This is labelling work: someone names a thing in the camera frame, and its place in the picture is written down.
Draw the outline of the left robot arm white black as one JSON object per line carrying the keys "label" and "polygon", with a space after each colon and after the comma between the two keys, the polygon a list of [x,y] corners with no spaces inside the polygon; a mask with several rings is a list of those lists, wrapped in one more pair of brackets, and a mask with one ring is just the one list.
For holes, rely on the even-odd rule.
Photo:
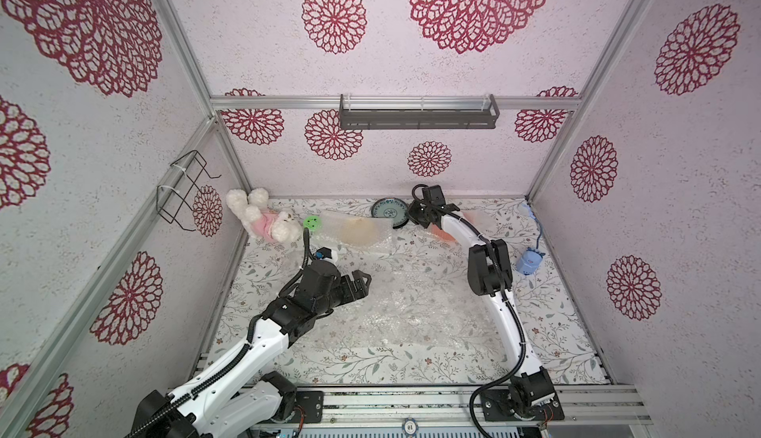
{"label": "left robot arm white black", "polygon": [[297,273],[254,316],[242,339],[187,383],[161,394],[154,390],[137,407],[132,437],[237,437],[268,420],[285,421],[296,408],[296,386],[263,368],[311,331],[315,323],[368,296],[372,278],[340,273],[328,248],[312,251],[302,235]]}

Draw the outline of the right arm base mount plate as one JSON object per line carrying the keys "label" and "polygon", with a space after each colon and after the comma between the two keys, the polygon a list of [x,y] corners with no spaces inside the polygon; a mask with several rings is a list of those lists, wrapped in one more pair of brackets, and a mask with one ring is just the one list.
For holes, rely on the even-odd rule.
{"label": "right arm base mount plate", "polygon": [[541,400],[521,398],[507,388],[493,388],[480,395],[487,422],[554,422],[566,418],[556,394]]}

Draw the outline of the clear bubble wrap sheet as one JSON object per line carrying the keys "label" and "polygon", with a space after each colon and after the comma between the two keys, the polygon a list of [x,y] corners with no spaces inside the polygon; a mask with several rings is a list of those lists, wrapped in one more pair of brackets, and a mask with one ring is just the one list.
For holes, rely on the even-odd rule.
{"label": "clear bubble wrap sheet", "polygon": [[465,269],[364,263],[370,295],[341,306],[277,362],[299,384],[481,384],[507,372],[499,334]]}
{"label": "clear bubble wrap sheet", "polygon": [[441,275],[428,266],[380,266],[371,276],[369,295],[337,310],[336,334],[348,346],[449,342],[449,300]]}

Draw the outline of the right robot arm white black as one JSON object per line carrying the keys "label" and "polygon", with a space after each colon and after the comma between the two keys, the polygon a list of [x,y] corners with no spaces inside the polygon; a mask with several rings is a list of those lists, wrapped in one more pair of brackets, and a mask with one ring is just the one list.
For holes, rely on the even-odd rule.
{"label": "right robot arm white black", "polygon": [[483,427],[476,412],[476,402],[485,402],[483,394],[507,386],[507,410],[524,420],[550,420],[564,416],[556,388],[549,372],[538,358],[521,321],[513,291],[513,273],[509,247],[503,240],[489,239],[478,227],[449,203],[440,186],[418,184],[411,191],[412,203],[407,218],[415,225],[431,225],[455,239],[468,257],[468,285],[485,301],[507,357],[507,372],[476,388],[469,397],[468,410],[473,426],[483,437]]}

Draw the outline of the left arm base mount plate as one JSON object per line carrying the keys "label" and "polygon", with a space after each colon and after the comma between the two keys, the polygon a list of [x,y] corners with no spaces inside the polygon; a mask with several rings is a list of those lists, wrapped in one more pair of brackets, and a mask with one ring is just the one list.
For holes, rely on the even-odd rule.
{"label": "left arm base mount plate", "polygon": [[283,400],[286,423],[320,423],[323,418],[325,393],[322,390],[298,390]]}

